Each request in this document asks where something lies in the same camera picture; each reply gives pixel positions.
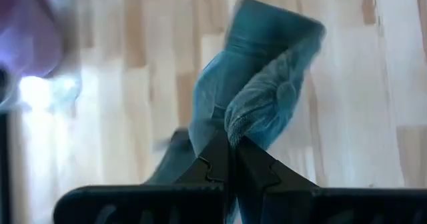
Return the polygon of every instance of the purple object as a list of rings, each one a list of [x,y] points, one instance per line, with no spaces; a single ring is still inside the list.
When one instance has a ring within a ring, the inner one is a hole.
[[[0,0],[0,67],[10,75],[44,77],[63,56],[59,30],[44,0]]]

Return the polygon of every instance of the light wood surface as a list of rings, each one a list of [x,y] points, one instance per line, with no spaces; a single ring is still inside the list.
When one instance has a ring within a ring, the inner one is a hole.
[[[76,102],[13,118],[16,223],[49,223],[65,192],[142,183],[155,143],[191,118],[197,74],[236,0],[51,0]],[[323,187],[427,186],[427,0],[262,0],[327,36],[269,152]]]

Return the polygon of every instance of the black clamp jaw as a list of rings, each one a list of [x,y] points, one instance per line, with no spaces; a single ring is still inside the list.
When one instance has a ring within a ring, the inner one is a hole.
[[[427,223],[427,191],[314,185],[243,138],[219,133],[171,185],[91,186],[59,200],[54,222],[225,223],[236,196],[243,223]]]

